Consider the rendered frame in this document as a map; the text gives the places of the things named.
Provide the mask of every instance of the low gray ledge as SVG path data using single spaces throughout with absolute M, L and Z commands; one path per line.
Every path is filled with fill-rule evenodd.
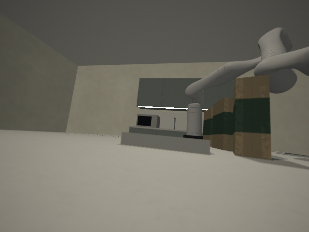
M 210 155 L 210 140 L 122 132 L 121 145 Z

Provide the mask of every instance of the floor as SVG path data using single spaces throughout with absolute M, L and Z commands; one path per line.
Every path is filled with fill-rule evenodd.
M 309 156 L 0 130 L 1 232 L 307 232 Z

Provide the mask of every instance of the ceiling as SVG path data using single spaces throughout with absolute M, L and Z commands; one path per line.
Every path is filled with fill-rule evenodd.
M 1 0 L 0 13 L 77 65 L 228 62 L 282 27 L 309 46 L 304 0 Z

